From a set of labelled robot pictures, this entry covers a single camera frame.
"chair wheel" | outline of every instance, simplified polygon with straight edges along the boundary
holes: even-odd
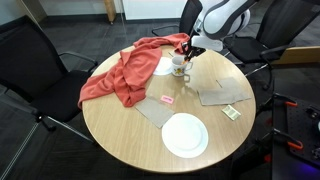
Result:
[[[56,129],[57,129],[57,127],[55,127],[55,126],[48,127],[48,131],[49,131],[49,132],[53,132],[53,131],[55,131]]]
[[[269,87],[270,87],[269,85],[265,84],[265,85],[262,86],[262,89],[266,91],[266,90],[269,89]]]

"white robot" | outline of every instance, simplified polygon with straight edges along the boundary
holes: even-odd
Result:
[[[200,0],[202,11],[193,26],[198,35],[192,36],[186,60],[198,56],[205,49],[221,51],[221,38],[243,29],[250,20],[249,8],[259,0]]]

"napkin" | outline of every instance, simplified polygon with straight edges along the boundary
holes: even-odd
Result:
[[[138,102],[135,108],[158,128],[161,128],[174,114],[174,111],[152,97],[146,97]]]
[[[130,52],[120,51],[120,59],[109,71],[91,76],[82,86],[78,107],[85,100],[116,93],[125,107],[132,107],[146,97],[145,85],[162,56],[161,45],[173,45],[182,53],[181,43],[187,42],[185,33],[163,37],[144,37],[133,43]]]
[[[234,78],[217,80],[220,89],[198,90],[200,102],[203,106],[233,104],[237,101],[250,99],[250,96],[242,90]]]

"table top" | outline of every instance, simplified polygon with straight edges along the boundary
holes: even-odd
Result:
[[[162,56],[172,58],[172,46],[161,46]],[[104,61],[94,75],[108,71],[120,58],[116,53]],[[156,99],[162,95],[174,98],[165,104],[175,113],[189,113],[206,126],[209,142],[206,150],[195,158],[172,154],[162,141],[161,129],[136,108],[126,108],[113,94],[84,101],[83,114],[89,131],[107,152],[124,163],[152,172],[189,172],[213,165],[232,154],[247,138],[255,119],[256,104],[247,78],[228,59],[207,50],[192,59],[187,77],[153,75],[146,84],[146,95]],[[202,106],[197,89],[220,88],[216,80],[233,77],[252,98],[234,103],[241,113],[235,121],[221,110],[226,105]]]

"black office chair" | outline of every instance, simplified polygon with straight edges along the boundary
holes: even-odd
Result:
[[[202,4],[199,0],[188,0],[186,2],[186,5],[184,6],[181,18],[180,18],[180,23],[179,25],[168,25],[168,26],[162,26],[162,27],[157,27],[152,29],[152,34],[155,36],[159,36],[156,31],[162,30],[165,28],[169,27],[177,27],[179,28],[179,33],[186,33],[190,37],[192,37],[195,32],[193,32],[193,25],[196,22],[198,15],[202,11]]]
[[[60,59],[68,54],[93,65],[88,71],[68,72]],[[55,130],[43,121],[44,118],[93,142],[66,122],[81,112],[77,107],[80,89],[97,65],[96,61],[78,53],[58,54],[44,32],[28,16],[0,26],[0,84],[6,88],[0,94],[0,101],[34,115],[35,125],[25,142],[29,141],[40,122],[49,131]]]
[[[320,13],[319,0],[274,0],[268,7],[256,38],[228,37],[224,44],[243,64],[261,63],[249,76],[269,68],[267,90],[272,82],[271,62],[278,60],[292,45],[292,40]]]

